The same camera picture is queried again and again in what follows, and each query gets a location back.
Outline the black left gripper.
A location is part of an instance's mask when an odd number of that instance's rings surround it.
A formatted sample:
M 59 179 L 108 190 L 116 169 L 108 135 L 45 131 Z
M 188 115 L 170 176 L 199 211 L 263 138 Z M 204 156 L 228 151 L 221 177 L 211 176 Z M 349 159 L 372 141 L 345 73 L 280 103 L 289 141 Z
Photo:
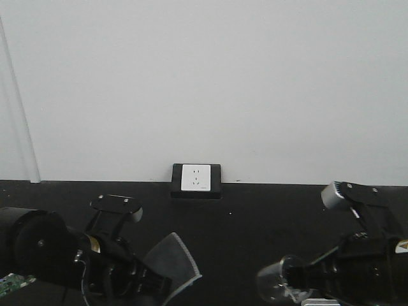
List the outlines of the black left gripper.
M 83 266 L 80 292 L 83 298 L 133 298 L 137 293 L 166 296 L 172 280 L 159 275 L 135 256 L 122 237 L 86 235 L 76 263 Z

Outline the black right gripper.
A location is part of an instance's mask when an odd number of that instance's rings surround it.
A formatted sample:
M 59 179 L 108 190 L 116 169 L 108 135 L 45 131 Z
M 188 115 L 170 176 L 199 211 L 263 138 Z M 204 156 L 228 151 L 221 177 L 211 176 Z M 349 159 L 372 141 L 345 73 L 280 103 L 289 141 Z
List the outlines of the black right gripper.
M 324 289 L 338 302 L 406 302 L 407 239 L 352 239 L 322 264 L 289 265 L 283 277 L 296 289 Z

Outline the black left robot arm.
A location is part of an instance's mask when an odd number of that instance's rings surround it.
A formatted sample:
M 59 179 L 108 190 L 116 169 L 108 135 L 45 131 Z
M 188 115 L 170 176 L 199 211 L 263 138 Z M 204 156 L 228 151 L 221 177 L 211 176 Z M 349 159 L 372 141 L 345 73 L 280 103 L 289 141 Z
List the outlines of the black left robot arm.
M 162 297 L 171 279 L 158 274 L 120 237 L 133 211 L 99 209 L 85 231 L 55 212 L 1 209 L 1 270 L 81 291 L 106 302 L 135 295 Z

